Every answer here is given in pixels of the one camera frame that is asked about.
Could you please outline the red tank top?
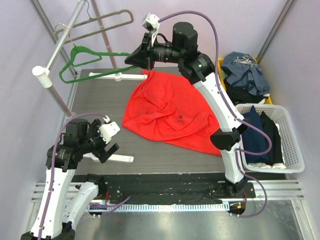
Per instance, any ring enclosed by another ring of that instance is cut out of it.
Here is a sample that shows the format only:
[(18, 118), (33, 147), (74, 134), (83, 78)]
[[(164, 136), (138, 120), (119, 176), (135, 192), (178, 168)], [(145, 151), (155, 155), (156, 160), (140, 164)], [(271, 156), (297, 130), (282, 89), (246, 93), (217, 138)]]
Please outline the red tank top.
[(219, 122), (201, 93), (183, 76), (147, 71), (133, 91), (122, 125), (154, 142), (220, 156), (210, 136)]

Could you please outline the yellow plastic tray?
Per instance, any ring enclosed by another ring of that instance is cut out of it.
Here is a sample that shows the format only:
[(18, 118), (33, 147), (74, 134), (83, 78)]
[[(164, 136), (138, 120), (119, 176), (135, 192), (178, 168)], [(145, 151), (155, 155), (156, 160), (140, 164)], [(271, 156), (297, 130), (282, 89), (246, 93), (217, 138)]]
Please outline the yellow plastic tray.
[[(226, 91), (227, 88), (226, 88), (226, 86), (225, 86), (224, 79), (225, 79), (225, 77), (226, 77), (227, 75), (226, 75), (226, 74), (222, 71), (222, 69), (221, 69), (221, 64), (222, 64), (223, 60), (224, 60), (223, 57), (219, 58), (219, 59), (218, 59), (218, 64), (217, 64), (217, 66), (218, 66), (219, 80), (220, 80), (221, 85), (223, 86), (224, 90)], [(272, 99), (271, 99), (271, 97), (270, 97), (270, 94), (266, 94), (266, 95), (265, 95), (265, 98), (262, 99), (260, 102), (258, 102), (258, 104), (270, 104), (270, 105), (272, 105), (273, 102), (272, 102)]]

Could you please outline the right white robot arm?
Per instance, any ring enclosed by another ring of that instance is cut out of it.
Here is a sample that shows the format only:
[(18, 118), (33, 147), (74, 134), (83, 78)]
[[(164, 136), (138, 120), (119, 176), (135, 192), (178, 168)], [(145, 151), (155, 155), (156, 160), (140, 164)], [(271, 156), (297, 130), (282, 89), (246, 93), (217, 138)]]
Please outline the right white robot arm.
[(172, 40), (159, 43), (160, 24), (145, 21), (142, 25), (147, 32), (140, 46), (124, 62), (145, 70), (152, 70), (156, 62), (178, 64), (181, 75), (201, 93), (217, 118), (219, 129), (210, 136), (210, 141), (222, 155), (226, 193), (238, 197), (247, 180), (241, 173), (236, 149), (247, 127), (240, 122), (243, 116), (228, 99), (210, 57), (198, 50), (197, 31), (191, 23), (178, 22), (172, 27)]

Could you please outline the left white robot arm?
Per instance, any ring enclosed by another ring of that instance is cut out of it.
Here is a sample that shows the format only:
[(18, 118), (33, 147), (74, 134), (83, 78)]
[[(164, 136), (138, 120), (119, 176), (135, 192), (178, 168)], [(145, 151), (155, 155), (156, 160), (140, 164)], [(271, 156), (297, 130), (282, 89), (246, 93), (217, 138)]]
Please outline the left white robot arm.
[(89, 123), (85, 114), (70, 118), (60, 130), (55, 144), (47, 151), (44, 193), (35, 222), (23, 240), (73, 240), (76, 227), (93, 199), (102, 199), (107, 192), (101, 175), (88, 174), (76, 196), (65, 205), (78, 163), (85, 154), (92, 154), (102, 164), (118, 149), (106, 146), (120, 128), (108, 116)]

